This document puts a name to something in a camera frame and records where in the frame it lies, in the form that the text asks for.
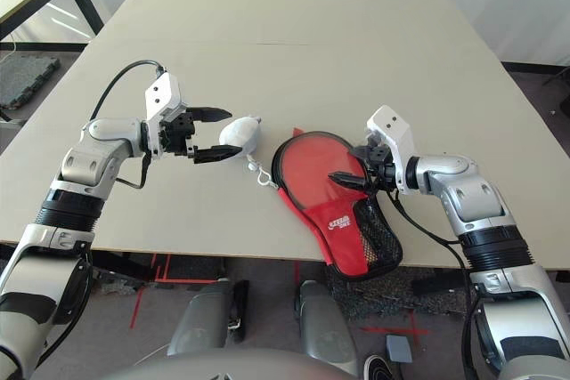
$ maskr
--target black rubber mat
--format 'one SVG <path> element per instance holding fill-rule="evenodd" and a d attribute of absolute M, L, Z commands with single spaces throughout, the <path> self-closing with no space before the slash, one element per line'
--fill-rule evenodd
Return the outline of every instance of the black rubber mat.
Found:
<path fill-rule="evenodd" d="M 54 57 L 14 53 L 0 63 L 0 108 L 17 109 L 60 67 Z"/>

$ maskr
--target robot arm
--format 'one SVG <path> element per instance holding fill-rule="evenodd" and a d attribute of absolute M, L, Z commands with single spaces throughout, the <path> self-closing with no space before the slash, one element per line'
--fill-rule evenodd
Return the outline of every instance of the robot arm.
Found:
<path fill-rule="evenodd" d="M 188 108 L 176 78 L 163 72 L 145 92 L 147 118 L 94 119 L 66 154 L 36 221 L 24 230 L 0 277 L 0 378 L 30 378 L 54 325 L 80 315 L 91 280 L 94 225 L 127 158 L 143 157 L 142 182 L 151 159 L 164 153 L 221 160 L 241 148 L 192 145 L 194 121 L 231 116 L 225 110 Z"/>
<path fill-rule="evenodd" d="M 368 192 L 418 191 L 442 201 L 483 299 L 476 326 L 492 370 L 498 373 L 517 357 L 570 360 L 564 306 L 544 269 L 533 262 L 501 194 L 479 175 L 476 162 L 463 156 L 418 156 L 410 127 L 388 106 L 377 110 L 367 127 L 369 145 L 353 154 L 376 179 Z M 346 178 L 331 176 L 341 185 Z"/>

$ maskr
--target floor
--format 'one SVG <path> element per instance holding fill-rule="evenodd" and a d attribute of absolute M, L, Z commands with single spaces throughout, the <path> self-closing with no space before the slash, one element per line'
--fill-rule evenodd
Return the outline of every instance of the floor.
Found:
<path fill-rule="evenodd" d="M 30 117 L 49 94 L 57 81 L 71 67 L 77 53 L 50 53 L 61 60 L 61 68 L 36 94 L 30 104 L 9 111 L 12 117 Z M 568 94 L 560 82 L 542 86 L 543 75 L 513 73 L 513 79 L 543 117 L 560 145 L 570 156 L 570 118 L 558 111 L 558 104 Z M 0 153 L 10 143 L 15 132 L 0 130 Z M 301 263 L 301 279 L 322 275 L 319 263 Z M 243 347 L 271 347 L 300 351 L 298 323 L 293 313 L 296 290 L 293 262 L 279 260 L 230 259 L 228 276 L 232 280 L 251 281 L 248 306 L 248 333 Z M 566 310 L 570 310 L 570 284 L 556 284 Z M 85 380 L 98 378 L 129 367 L 144 356 L 168 343 L 185 306 L 195 291 L 187 287 L 173 289 L 146 287 L 140 295 L 140 305 L 133 323 L 138 294 L 94 293 L 82 319 L 60 349 L 40 367 L 35 379 Z M 414 361 L 403 367 L 403 376 L 412 378 L 461 378 L 460 328 L 461 319 L 452 315 L 427 315 L 404 311 L 390 317 L 370 317 L 352 321 L 350 329 L 361 358 L 371 353 L 384 353 L 386 335 L 366 332 L 363 327 L 415 329 L 409 335 Z M 152 358 L 161 357 L 166 350 Z M 493 378 L 481 361 L 476 344 L 476 363 L 482 380 Z"/>

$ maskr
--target red tape on floor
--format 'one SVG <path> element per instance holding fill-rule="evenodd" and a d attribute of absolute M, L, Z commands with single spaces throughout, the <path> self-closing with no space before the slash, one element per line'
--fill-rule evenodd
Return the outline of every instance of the red tape on floor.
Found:
<path fill-rule="evenodd" d="M 134 328 L 134 323 L 136 322 L 136 316 L 139 314 L 139 307 L 141 307 L 141 298 L 143 298 L 144 287 L 139 288 L 139 292 L 136 295 L 136 303 L 134 304 L 133 316 L 131 316 L 131 324 L 129 329 Z"/>

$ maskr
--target black mesh pocket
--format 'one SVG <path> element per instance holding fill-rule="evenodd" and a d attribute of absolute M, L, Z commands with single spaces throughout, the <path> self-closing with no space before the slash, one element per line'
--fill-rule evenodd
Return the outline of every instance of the black mesh pocket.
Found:
<path fill-rule="evenodd" d="M 388 226 L 376 198 L 358 200 L 353 205 L 353 211 L 369 269 L 366 278 L 395 269 L 402 261 L 402 246 Z"/>

